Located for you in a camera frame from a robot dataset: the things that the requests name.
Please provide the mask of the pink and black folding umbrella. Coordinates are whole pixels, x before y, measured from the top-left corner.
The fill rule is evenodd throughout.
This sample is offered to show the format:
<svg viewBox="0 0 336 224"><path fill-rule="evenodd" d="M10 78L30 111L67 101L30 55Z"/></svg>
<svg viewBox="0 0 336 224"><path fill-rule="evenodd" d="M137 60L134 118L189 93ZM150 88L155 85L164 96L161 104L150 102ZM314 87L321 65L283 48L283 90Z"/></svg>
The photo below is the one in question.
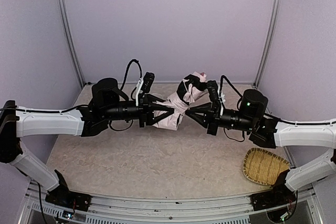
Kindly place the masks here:
<svg viewBox="0 0 336 224"><path fill-rule="evenodd" d="M192 103L207 93L206 89L206 74L204 72L189 74L180 82L177 90L169 95L164 102L157 102L159 105L173 108L174 113L153 124L153 126L176 131L182 122L185 111Z"/></svg>

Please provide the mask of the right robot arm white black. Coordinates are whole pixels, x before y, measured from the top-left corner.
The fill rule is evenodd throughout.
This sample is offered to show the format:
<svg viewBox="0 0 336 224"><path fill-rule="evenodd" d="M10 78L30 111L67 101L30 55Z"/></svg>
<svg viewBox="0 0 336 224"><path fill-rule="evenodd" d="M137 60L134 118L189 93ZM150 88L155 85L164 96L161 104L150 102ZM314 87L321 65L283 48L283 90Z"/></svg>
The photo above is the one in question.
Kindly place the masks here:
<svg viewBox="0 0 336 224"><path fill-rule="evenodd" d="M282 172L272 186L271 194L292 194L299 188L335 174L335 120L318 122L284 121L265 113L268 99L258 90L247 89L240 98L238 110L222 106L213 90L210 103L190 108L186 115L216 135L218 128L249 134L259 147L317 146L328 150L295 169Z"/></svg>

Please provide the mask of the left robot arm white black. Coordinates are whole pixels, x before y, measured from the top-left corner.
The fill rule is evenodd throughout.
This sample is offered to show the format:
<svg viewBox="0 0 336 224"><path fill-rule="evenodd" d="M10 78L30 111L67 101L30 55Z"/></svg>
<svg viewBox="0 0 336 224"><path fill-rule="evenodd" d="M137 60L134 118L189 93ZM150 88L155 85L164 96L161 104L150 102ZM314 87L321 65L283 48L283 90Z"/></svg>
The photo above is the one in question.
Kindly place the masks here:
<svg viewBox="0 0 336 224"><path fill-rule="evenodd" d="M1 163L16 167L40 183L50 195L69 197L71 191L62 174L49 169L33 155L20 139L31 135L74 135L91 137L106 130L112 121L139 121L139 126L153 125L172 115L173 108L149 94L153 78L141 78L136 99L130 100L114 78L104 78L91 88L87 105L65 110L38 110L17 106L8 100L1 108Z"/></svg>

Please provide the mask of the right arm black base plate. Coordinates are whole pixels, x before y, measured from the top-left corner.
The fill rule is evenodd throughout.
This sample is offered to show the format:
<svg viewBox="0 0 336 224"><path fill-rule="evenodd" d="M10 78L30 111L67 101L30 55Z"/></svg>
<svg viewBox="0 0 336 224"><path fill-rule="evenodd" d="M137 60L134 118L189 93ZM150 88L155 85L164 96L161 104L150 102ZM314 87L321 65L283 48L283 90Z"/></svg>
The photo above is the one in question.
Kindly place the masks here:
<svg viewBox="0 0 336 224"><path fill-rule="evenodd" d="M262 193L252 194L251 203L254 211L264 210L277 206L282 206L296 201L296 193L283 191L265 191Z"/></svg>

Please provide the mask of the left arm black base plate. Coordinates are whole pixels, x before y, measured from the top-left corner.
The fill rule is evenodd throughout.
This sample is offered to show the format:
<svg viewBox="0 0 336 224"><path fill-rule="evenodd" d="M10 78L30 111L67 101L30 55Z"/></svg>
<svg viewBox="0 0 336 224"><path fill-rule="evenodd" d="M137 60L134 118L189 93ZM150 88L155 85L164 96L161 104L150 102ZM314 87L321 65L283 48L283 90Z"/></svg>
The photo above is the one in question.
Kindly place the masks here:
<svg viewBox="0 0 336 224"><path fill-rule="evenodd" d="M49 192L45 201L57 206L87 212L91 203L91 195L74 191Z"/></svg>

